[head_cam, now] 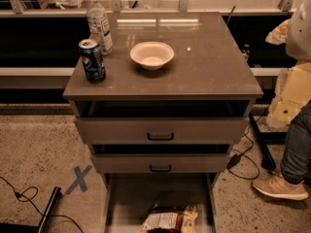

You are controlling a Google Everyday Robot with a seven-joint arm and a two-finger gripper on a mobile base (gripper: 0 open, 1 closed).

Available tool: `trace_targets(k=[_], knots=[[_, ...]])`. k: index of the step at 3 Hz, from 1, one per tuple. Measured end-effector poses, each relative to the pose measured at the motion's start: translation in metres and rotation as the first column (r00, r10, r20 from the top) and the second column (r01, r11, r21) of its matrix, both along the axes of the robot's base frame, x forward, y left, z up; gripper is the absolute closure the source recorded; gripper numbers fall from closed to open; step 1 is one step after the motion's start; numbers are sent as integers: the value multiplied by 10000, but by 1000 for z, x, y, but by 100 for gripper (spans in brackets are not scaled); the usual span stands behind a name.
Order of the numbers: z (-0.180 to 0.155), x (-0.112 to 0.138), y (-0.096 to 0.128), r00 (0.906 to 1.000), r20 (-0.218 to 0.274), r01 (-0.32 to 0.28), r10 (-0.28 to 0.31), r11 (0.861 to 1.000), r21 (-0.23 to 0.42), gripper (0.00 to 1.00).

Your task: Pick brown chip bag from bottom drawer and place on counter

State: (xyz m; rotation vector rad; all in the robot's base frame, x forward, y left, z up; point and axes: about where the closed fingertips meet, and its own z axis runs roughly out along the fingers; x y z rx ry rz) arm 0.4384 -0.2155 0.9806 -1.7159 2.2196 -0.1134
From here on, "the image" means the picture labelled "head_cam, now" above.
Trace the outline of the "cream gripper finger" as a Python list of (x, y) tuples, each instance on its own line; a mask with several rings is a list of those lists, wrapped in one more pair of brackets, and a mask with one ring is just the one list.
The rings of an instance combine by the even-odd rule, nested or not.
[(265, 41), (272, 45), (281, 45), (286, 43), (289, 28), (289, 20), (286, 19), (275, 27), (265, 38)]

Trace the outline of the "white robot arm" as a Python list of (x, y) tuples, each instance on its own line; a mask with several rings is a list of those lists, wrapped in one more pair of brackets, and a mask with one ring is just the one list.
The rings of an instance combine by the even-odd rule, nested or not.
[(297, 61), (280, 71), (266, 119), (271, 127), (284, 127), (311, 100), (311, 0), (305, 0), (290, 19), (269, 32), (265, 41), (285, 44), (286, 54)]

